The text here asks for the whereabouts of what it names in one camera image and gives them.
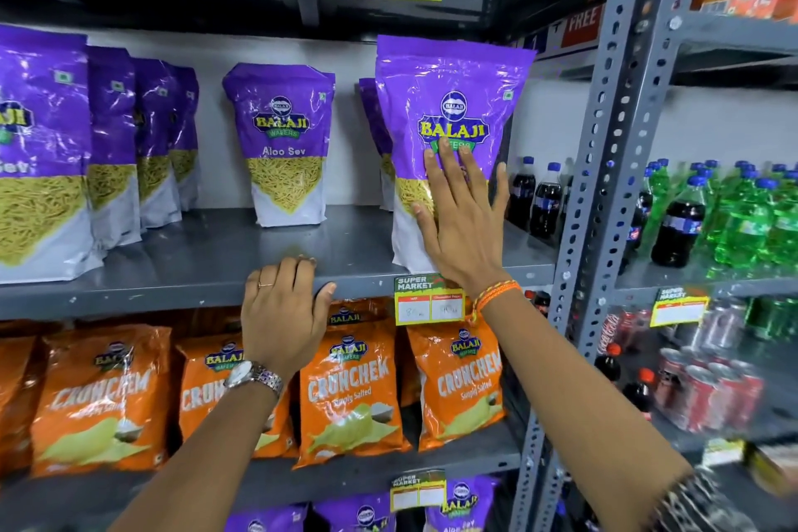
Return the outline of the cola bottle red cap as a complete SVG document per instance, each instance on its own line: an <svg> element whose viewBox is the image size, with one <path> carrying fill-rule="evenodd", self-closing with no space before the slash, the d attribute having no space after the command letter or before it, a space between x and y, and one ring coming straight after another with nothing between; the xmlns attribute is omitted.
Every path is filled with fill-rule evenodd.
<svg viewBox="0 0 798 532"><path fill-rule="evenodd" d="M652 390L654 380L654 372L647 367L641 367L638 370L636 379L625 384L622 390L624 397L649 421L652 418L651 411L654 405Z"/></svg>
<svg viewBox="0 0 798 532"><path fill-rule="evenodd" d="M594 361L594 366L615 385L622 376L622 365L620 356L623 354L622 347L617 343L610 343L606 346L604 354L598 355Z"/></svg>

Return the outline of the person's right forearm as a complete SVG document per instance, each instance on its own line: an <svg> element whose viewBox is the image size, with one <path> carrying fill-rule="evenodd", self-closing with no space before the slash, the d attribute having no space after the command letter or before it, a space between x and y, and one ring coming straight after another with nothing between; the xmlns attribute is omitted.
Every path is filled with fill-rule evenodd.
<svg viewBox="0 0 798 532"><path fill-rule="evenodd" d="M519 289L480 301L560 462L607 532L648 530L688 462Z"/></svg>

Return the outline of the row of green soda bottles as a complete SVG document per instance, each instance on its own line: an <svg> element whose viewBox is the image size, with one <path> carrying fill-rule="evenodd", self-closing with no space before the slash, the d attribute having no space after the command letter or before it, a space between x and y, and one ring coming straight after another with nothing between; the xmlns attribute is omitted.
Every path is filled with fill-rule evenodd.
<svg viewBox="0 0 798 532"><path fill-rule="evenodd" d="M662 158L649 164L653 170L653 229L643 236L650 242L650 255L667 205L690 176L703 174L708 179L708 214L683 268L703 259L711 268L748 270L768 265L798 270L798 166L788 170L776 164L760 174L753 163L738 160L721 177L719 162L710 159L693 163L674 181L667 173L667 163Z"/></svg>

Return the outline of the cluster of red soda cans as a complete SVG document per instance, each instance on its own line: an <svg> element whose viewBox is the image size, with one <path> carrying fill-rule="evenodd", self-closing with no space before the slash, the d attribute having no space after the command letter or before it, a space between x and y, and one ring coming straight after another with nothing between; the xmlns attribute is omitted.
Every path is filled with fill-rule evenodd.
<svg viewBox="0 0 798 532"><path fill-rule="evenodd" d="M765 378L753 364L722 351L662 347L653 402L679 430L698 434L747 428L764 396Z"/></svg>

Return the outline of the purple snack packet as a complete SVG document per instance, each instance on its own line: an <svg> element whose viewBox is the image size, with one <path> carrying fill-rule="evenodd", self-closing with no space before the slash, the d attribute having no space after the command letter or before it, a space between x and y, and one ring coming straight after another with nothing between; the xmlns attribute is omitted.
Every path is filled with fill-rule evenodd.
<svg viewBox="0 0 798 532"><path fill-rule="evenodd" d="M224 532L303 532L307 505L250 509L234 513Z"/></svg>
<svg viewBox="0 0 798 532"><path fill-rule="evenodd" d="M436 154L445 137L454 150L468 147L490 178L534 56L487 43L377 37L377 97L393 144L395 265L436 271L412 211L415 202L433 209L425 151Z"/></svg>
<svg viewBox="0 0 798 532"><path fill-rule="evenodd" d="M389 492L314 501L312 507L326 521L329 532L397 531Z"/></svg>
<svg viewBox="0 0 798 532"><path fill-rule="evenodd" d="M424 510L423 532L484 532L498 484L492 475L448 480L445 501Z"/></svg>

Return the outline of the white red paper sign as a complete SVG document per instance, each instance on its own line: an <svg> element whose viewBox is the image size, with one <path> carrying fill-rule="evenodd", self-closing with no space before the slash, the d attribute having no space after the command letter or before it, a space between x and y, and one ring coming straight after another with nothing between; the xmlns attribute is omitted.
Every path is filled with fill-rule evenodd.
<svg viewBox="0 0 798 532"><path fill-rule="evenodd" d="M606 3L600 2L570 13L526 36L521 47L534 51L535 60L539 62L594 51L599 42L605 7Z"/></svg>

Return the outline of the black white patterned cuff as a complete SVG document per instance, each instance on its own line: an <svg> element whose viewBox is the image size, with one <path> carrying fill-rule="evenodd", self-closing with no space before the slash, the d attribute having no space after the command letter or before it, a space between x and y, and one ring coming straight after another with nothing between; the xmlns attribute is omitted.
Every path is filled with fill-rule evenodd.
<svg viewBox="0 0 798 532"><path fill-rule="evenodd" d="M656 506L648 532L758 532L723 493L712 470L698 467Z"/></svg>

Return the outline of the silver drink can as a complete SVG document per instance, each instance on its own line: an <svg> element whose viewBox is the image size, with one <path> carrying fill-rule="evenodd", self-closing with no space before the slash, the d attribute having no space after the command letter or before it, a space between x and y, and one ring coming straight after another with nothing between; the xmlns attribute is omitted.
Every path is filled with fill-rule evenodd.
<svg viewBox="0 0 798 532"><path fill-rule="evenodd" d="M737 297L712 300L702 319L704 349L736 349L745 328L748 302Z"/></svg>

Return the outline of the row of orange chip packets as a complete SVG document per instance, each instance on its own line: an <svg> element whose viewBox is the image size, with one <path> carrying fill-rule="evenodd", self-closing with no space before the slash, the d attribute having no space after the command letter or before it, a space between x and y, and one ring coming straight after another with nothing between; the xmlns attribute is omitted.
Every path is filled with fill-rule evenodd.
<svg viewBox="0 0 798 532"><path fill-rule="evenodd" d="M180 409L183 444L229 390L243 360L242 329L199 337L203 361L187 357L180 397L172 391L171 329L128 325L45 338L49 355L42 394L30 425L31 475L74 475L101 467L153 470L166 462L167 415ZM301 403L302 440L296 467L353 454L407 451L396 397L395 325L386 315L326 328L312 361L300 369L311 395ZM277 399L252 458L295 451L289 382Z"/></svg>

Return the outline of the grey metal shelf rack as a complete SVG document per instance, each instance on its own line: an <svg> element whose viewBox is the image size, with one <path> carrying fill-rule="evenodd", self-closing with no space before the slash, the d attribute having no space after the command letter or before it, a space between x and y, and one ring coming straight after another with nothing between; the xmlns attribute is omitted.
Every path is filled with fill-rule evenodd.
<svg viewBox="0 0 798 532"><path fill-rule="evenodd" d="M572 7L576 0L559 0ZM549 320L559 332L574 333L578 349L593 356L590 331L601 332L605 306L594 305L594 288L616 279L600 277L596 265L604 256L605 210L596 194L603 176L610 177L610 202L615 204L616 172L606 166L606 144L612 131L624 128L616 117L637 120L640 86L638 70L647 68L650 26L646 0L606 0L600 22L599 53L593 63L591 88L585 104L578 156L574 159L566 225L558 248L544 245L519 228L504 231L504 267L523 286L548 286L553 309ZM304 39L312 62L327 54L331 71L358 77L354 60L366 53L378 34L431 39L465 39L499 44L524 43L535 21L554 10L554 0L0 0L0 20L32 27L88 28L95 36L118 36L133 44L160 44L166 53L197 52L190 61L201 77L203 94L210 95L210 70L225 74L234 51L255 45L255 37L272 37L274 45ZM205 63L207 69L200 65ZM0 288L0 314L42 319L79 315L123 314L157 310L238 305L244 281L257 264L271 264L286 254L309 249L321 265L320 282L337 284L342 298L386 296L400 268L390 262L388 213L374 204L333 204L321 229L256 229L254 213L243 206L189 213L185 222L158 229L141 245L111 254L102 270L61 283Z"/></svg>
<svg viewBox="0 0 798 532"><path fill-rule="evenodd" d="M798 54L798 24L694 11L692 0L604 0L594 14L598 45L594 60L566 70L568 79L591 70L579 150L560 243L566 264L568 314L552 302L549 320L593 364L603 323L616 305L653 305L664 288L709 292L708 247L684 268L667 268L637 255L619 270L634 205L650 159L674 74L723 71L737 58Z"/></svg>

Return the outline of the person's right hand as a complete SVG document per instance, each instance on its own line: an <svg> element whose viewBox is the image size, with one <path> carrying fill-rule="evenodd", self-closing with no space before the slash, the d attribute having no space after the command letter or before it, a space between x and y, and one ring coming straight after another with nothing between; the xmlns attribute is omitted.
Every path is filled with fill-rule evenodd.
<svg viewBox="0 0 798 532"><path fill-rule="evenodd" d="M436 166L442 167L431 150L424 152L424 168L433 201L440 253L427 253L436 269L448 281L463 288L476 301L496 285L506 285L510 276L502 265L504 225L498 228L493 218L493 197L489 196L488 180L480 170L472 151L466 147L454 150L458 163L469 168L469 184L474 203L437 203Z"/></svg>

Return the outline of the row of purple pouches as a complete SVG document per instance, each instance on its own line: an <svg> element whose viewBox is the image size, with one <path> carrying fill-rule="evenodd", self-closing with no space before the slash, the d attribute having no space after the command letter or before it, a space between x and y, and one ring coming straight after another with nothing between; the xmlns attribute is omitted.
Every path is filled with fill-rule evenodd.
<svg viewBox="0 0 798 532"><path fill-rule="evenodd" d="M84 34L0 24L0 286L68 282L115 249L188 219L205 196L203 91L224 94L263 228L327 221L334 96L347 86L306 63L201 69L90 44Z"/></svg>

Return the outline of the person's left hand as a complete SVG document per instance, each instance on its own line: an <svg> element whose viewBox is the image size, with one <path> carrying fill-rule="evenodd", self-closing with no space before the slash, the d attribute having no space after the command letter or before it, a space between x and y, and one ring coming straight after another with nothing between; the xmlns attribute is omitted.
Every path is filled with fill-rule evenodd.
<svg viewBox="0 0 798 532"><path fill-rule="evenodd" d="M317 262L313 257L297 258L291 301L274 301L278 264L266 265L261 268L254 305L242 305L240 313L245 358L265 366L286 383L312 361L325 334L312 332L314 299L320 290L314 288Z"/></svg>

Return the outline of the person's left forearm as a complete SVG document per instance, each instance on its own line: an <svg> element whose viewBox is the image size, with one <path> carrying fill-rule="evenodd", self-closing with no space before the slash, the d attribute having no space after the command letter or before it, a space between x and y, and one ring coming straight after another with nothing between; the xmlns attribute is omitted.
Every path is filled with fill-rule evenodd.
<svg viewBox="0 0 798 532"><path fill-rule="evenodd" d="M108 532L220 532L277 403L267 386L228 390Z"/></svg>

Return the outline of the silver metal wristwatch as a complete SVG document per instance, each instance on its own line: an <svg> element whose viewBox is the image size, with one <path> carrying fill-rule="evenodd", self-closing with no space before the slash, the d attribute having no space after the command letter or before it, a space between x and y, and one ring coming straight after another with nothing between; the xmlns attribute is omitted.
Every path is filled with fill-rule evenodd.
<svg viewBox="0 0 798 532"><path fill-rule="evenodd" d="M243 360L232 368L225 381L225 388L232 389L249 383L256 383L268 387L277 399L284 394L284 382L281 376L268 370L260 363Z"/></svg>

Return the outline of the cola bottle blue cap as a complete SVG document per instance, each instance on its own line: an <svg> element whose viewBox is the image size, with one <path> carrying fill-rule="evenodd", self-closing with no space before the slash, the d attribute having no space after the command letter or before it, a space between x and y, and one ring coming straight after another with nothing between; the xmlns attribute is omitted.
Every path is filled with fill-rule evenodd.
<svg viewBox="0 0 798 532"><path fill-rule="evenodd" d="M650 255L653 264L683 268L689 263L708 214L707 182L703 174L690 176L667 205Z"/></svg>
<svg viewBox="0 0 798 532"><path fill-rule="evenodd" d="M548 163L547 171L537 184L529 222L530 235L547 241L553 237L563 199L560 163Z"/></svg>
<svg viewBox="0 0 798 532"><path fill-rule="evenodd" d="M642 241L645 226L650 218L650 213L653 207L653 190L650 184L650 178L653 174L651 166L647 166L643 175L642 184L638 194L638 198L631 221L628 236L626 238L626 246L622 256L619 272L624 274L626 268L636 256Z"/></svg>
<svg viewBox="0 0 798 532"><path fill-rule="evenodd" d="M506 218L525 232L529 229L535 190L534 157L523 156L512 176Z"/></svg>

